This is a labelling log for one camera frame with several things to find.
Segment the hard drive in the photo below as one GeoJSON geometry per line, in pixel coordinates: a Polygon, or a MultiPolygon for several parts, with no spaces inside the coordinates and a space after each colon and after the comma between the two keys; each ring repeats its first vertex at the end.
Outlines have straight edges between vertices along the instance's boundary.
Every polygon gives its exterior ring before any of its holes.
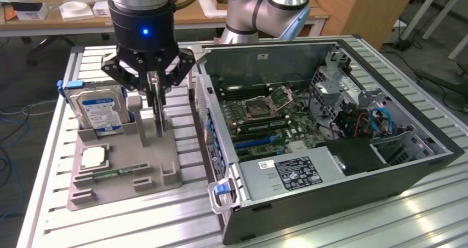
{"type": "Polygon", "coordinates": [[[64,95],[81,129],[93,129],[97,136],[123,132],[121,124],[131,122],[127,110],[127,92],[117,82],[71,81],[64,95]]]}

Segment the aluminum extrusion table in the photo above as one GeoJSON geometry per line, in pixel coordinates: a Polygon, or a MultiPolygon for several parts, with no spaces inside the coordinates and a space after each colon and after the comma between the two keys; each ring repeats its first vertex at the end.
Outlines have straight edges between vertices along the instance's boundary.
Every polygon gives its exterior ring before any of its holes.
{"type": "MultiPolygon", "coordinates": [[[[468,127],[364,40],[351,36],[341,38],[466,149],[468,127]]],[[[180,46],[191,48],[200,57],[200,45],[210,43],[182,43],[180,46]]],[[[99,62],[100,55],[111,50],[113,47],[75,49],[64,80],[107,79],[99,62]]],[[[366,88],[376,85],[364,72],[353,71],[353,74],[366,88]]],[[[187,85],[172,89],[166,106],[175,126],[182,188],[72,212],[65,204],[77,122],[69,106],[59,98],[17,247],[224,247],[208,203],[188,106],[191,84],[188,81],[187,85]]],[[[143,115],[151,117],[151,110],[143,115]]],[[[460,247],[466,244],[468,155],[464,154],[400,196],[228,247],[460,247]]]]}

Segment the wooden table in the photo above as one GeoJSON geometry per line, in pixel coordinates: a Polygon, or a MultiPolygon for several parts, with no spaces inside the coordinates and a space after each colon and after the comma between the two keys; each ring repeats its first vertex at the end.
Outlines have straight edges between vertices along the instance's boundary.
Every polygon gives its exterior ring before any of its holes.
{"type": "MultiPolygon", "coordinates": [[[[0,9],[0,37],[8,36],[47,36],[61,34],[108,33],[113,32],[111,18],[92,18],[80,21],[63,22],[59,6],[63,0],[33,0],[44,2],[49,9],[48,16],[43,21],[20,21],[17,18],[4,21],[4,12],[11,8],[6,4],[0,9]]],[[[309,31],[310,36],[318,36],[329,18],[314,0],[310,0],[310,17],[307,25],[313,25],[309,31]]],[[[195,1],[187,8],[175,12],[175,29],[218,28],[224,27],[226,18],[210,19],[204,16],[203,10],[195,1]]]]}

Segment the white sticker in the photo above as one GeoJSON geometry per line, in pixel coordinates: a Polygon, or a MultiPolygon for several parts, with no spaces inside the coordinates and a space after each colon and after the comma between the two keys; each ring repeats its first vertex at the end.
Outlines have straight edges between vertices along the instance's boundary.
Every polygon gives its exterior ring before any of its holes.
{"type": "Polygon", "coordinates": [[[97,131],[112,131],[121,126],[119,114],[112,110],[113,99],[95,99],[81,102],[91,126],[97,131]]]}
{"type": "Polygon", "coordinates": [[[265,60],[269,58],[269,54],[258,54],[257,60],[265,60]]]}
{"type": "Polygon", "coordinates": [[[281,120],[281,121],[277,121],[277,122],[271,122],[270,123],[270,126],[281,126],[281,125],[285,125],[286,124],[286,121],[285,120],[281,120]]]}
{"type": "Polygon", "coordinates": [[[257,129],[267,129],[270,126],[254,126],[251,128],[247,128],[247,131],[257,130],[257,129]]]}
{"type": "Polygon", "coordinates": [[[275,162],[273,159],[270,159],[263,162],[258,162],[258,166],[261,167],[261,170],[274,168],[275,162]]]}

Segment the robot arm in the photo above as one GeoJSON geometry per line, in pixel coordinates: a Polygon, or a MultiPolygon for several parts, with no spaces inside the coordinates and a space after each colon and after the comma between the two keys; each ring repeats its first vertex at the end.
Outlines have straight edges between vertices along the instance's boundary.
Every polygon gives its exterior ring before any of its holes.
{"type": "Polygon", "coordinates": [[[194,63],[190,49],[179,49],[174,38],[174,12],[195,0],[175,4],[171,0],[108,0],[116,46],[116,56],[103,61],[101,70],[128,90],[146,93],[156,116],[158,133],[164,133],[166,92],[179,85],[194,63]],[[170,73],[166,69],[175,58],[179,62],[170,73]],[[135,76],[121,66],[124,62],[135,76]]]}
{"type": "Polygon", "coordinates": [[[258,31],[293,40],[306,23],[309,0],[228,0],[222,44],[258,41],[258,31]]]}

